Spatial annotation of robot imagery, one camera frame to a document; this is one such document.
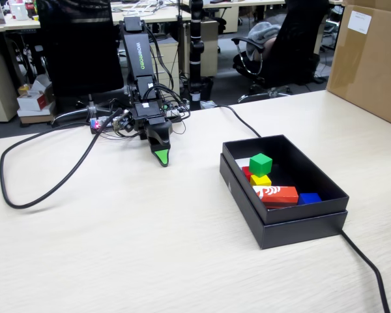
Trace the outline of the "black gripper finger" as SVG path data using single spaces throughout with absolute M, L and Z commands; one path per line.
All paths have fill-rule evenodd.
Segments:
M 171 144 L 169 140 L 169 131 L 148 131 L 147 139 L 149 141 L 149 145 L 151 151 L 161 151 L 166 149 L 171 149 Z
M 160 165 L 167 167 L 169 165 L 169 149 L 166 147 L 157 147 L 152 150 L 153 155 L 159 161 Z

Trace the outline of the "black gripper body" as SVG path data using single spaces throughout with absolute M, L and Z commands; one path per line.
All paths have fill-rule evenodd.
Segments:
M 172 130 L 172 122 L 165 117 L 151 117 L 145 122 L 148 136 L 169 136 Z

